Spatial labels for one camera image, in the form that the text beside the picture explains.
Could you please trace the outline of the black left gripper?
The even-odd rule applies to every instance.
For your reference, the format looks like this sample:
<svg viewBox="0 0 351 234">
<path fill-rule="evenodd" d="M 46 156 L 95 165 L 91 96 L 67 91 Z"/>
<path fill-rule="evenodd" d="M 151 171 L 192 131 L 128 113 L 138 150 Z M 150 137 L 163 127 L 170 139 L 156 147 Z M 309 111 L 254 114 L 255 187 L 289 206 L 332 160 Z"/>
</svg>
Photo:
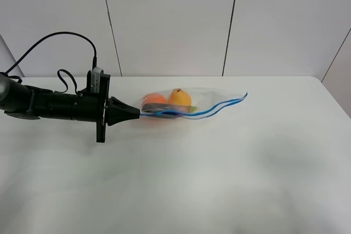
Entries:
<svg viewBox="0 0 351 234">
<path fill-rule="evenodd" d="M 80 91 L 81 96 L 73 97 L 71 108 L 72 120 L 96 123 L 97 142 L 100 143 L 105 142 L 106 124 L 112 126 L 140 117 L 140 109 L 127 105 L 113 96 L 108 101 L 109 84 L 110 75 L 102 73 L 99 84 L 93 84 L 92 74 L 88 73 L 86 87 Z"/>
</svg>

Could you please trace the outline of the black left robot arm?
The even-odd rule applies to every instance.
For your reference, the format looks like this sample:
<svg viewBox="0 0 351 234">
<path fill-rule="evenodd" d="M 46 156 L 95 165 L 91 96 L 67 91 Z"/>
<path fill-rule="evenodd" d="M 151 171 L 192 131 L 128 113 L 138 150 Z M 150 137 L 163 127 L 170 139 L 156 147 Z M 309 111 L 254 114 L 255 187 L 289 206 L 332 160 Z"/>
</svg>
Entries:
<svg viewBox="0 0 351 234">
<path fill-rule="evenodd" d="M 93 122 L 97 142 L 105 142 L 106 127 L 138 119 L 140 109 L 109 97 L 110 75 L 90 70 L 87 86 L 74 94 L 23 85 L 19 77 L 1 73 L 1 110 L 19 119 L 67 119 Z"/>
</svg>

